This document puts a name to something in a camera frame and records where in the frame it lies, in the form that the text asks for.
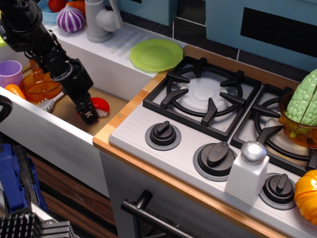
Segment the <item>orange bowl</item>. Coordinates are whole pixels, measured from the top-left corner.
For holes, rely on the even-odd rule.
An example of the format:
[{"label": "orange bowl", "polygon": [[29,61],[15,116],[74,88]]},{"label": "orange bowl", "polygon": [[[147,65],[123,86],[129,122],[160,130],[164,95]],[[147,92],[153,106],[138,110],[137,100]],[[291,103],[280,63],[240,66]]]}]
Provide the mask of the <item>orange bowl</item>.
[{"label": "orange bowl", "polygon": [[26,99],[33,103],[45,98],[52,99],[62,90],[61,84],[50,78],[50,73],[43,72],[35,72],[23,78],[20,88]]},{"label": "orange bowl", "polygon": [[278,121],[283,125],[283,131],[291,141],[305,147],[317,148],[317,126],[300,124],[286,116],[287,106],[293,94],[294,91],[290,92],[280,101],[281,117]]}]

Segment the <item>gray faucet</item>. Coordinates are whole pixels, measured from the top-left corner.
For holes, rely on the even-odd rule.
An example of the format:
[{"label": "gray faucet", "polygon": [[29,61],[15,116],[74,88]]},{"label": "gray faucet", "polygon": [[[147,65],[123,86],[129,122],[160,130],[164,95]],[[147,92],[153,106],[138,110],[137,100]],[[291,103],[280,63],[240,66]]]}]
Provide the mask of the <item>gray faucet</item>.
[{"label": "gray faucet", "polygon": [[111,38],[111,32],[123,26],[117,0],[109,0],[109,2],[113,11],[106,10],[104,0],[85,0],[87,38],[91,42],[108,41]]}]

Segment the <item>burner grate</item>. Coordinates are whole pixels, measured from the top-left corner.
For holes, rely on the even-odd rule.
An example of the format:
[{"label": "burner grate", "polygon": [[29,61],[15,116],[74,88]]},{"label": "burner grate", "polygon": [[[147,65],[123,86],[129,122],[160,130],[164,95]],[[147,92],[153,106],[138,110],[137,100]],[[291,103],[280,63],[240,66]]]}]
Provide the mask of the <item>burner grate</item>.
[{"label": "burner grate", "polygon": [[[267,155],[270,157],[270,163],[277,165],[281,168],[284,168],[298,176],[303,176],[307,171],[316,169],[317,168],[317,151],[314,149],[308,150],[308,155],[301,155],[292,153],[287,151],[278,145],[276,145],[272,140],[270,140],[274,135],[282,130],[282,125],[272,126],[272,127],[261,127],[261,120],[262,117],[269,117],[269,118],[279,118],[280,114],[271,110],[269,108],[270,105],[277,104],[279,101],[292,89],[286,87],[285,89],[279,89],[272,85],[266,84],[263,89],[261,90],[260,94],[254,101],[252,107],[247,112],[245,118],[243,119],[242,123],[239,125],[238,129],[234,133],[230,145],[235,146],[237,148],[241,148],[242,145],[246,142],[246,140],[241,139],[241,133],[245,128],[246,124],[252,120],[254,124],[254,129],[256,130],[258,137],[257,141],[261,142],[262,144],[268,145],[270,148],[273,149],[274,152],[267,152]],[[260,100],[264,97],[266,93],[271,93],[274,95],[273,98],[268,99],[264,102],[260,102]],[[306,166],[298,165],[297,163],[292,162],[286,158],[299,160],[307,162]]]},{"label": "burner grate", "polygon": [[[220,82],[220,87],[234,88],[236,95],[220,92],[220,96],[231,105],[225,110],[218,111],[212,97],[210,97],[207,112],[202,113],[188,109],[178,103],[177,100],[186,95],[189,90],[172,90],[173,85],[179,82],[189,84],[191,80],[184,76],[189,72],[193,72],[197,78],[201,78],[204,72],[211,72],[224,78]],[[246,87],[251,88],[248,93],[245,92]],[[244,76],[242,71],[231,72],[219,68],[207,63],[205,58],[198,60],[185,57],[174,70],[167,73],[166,78],[144,99],[143,106],[216,139],[227,141],[260,88],[260,81]],[[164,91],[166,91],[166,97],[159,103],[155,102],[155,98]],[[232,121],[225,130],[213,126],[212,123],[215,118],[221,120],[221,117],[230,113],[232,113]]]}]

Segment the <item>silver shaker cap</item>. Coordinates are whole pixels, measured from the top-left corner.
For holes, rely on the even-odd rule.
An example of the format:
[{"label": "silver shaker cap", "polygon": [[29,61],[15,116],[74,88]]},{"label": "silver shaker cap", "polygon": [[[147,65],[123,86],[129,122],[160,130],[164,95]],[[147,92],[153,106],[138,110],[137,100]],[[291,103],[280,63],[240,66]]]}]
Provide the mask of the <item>silver shaker cap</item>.
[{"label": "silver shaker cap", "polygon": [[241,147],[241,157],[250,165],[258,165],[266,157],[266,148],[257,141],[248,141]]}]

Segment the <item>black robotic arm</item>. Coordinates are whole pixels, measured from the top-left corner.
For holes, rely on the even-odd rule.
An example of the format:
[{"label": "black robotic arm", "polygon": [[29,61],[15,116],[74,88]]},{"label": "black robotic arm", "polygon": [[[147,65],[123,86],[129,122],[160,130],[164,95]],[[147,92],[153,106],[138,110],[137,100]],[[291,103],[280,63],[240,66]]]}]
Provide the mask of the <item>black robotic arm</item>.
[{"label": "black robotic arm", "polygon": [[79,59],[71,59],[57,37],[42,24],[42,11],[33,0],[0,0],[0,35],[16,52],[33,58],[76,104],[85,123],[98,119],[88,90],[93,81]]}]

